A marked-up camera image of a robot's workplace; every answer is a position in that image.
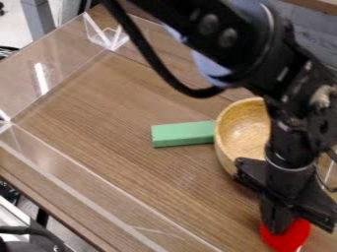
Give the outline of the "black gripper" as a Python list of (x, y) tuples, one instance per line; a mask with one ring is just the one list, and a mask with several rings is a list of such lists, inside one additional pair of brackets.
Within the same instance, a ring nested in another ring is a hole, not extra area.
[(317, 124), (337, 115), (337, 108), (311, 109), (300, 118), (278, 110), (270, 115), (268, 160), (240, 157), (234, 177), (260, 193), (262, 223), (273, 234), (282, 234), (297, 219), (331, 232), (337, 225), (337, 201), (320, 187), (317, 159), (337, 146), (337, 138), (320, 137)]

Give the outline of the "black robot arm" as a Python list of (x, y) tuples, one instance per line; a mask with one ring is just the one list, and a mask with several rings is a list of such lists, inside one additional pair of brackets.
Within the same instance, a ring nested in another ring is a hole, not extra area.
[(337, 146), (337, 76), (297, 43), (295, 26), (268, 0), (130, 0), (190, 47), (210, 82), (186, 87), (137, 27), (127, 32), (166, 83), (193, 97), (245, 88), (264, 99), (270, 137), (264, 159), (241, 157), (236, 177), (261, 194), (262, 223), (280, 234), (296, 219), (325, 231), (337, 202), (319, 185), (317, 159)]

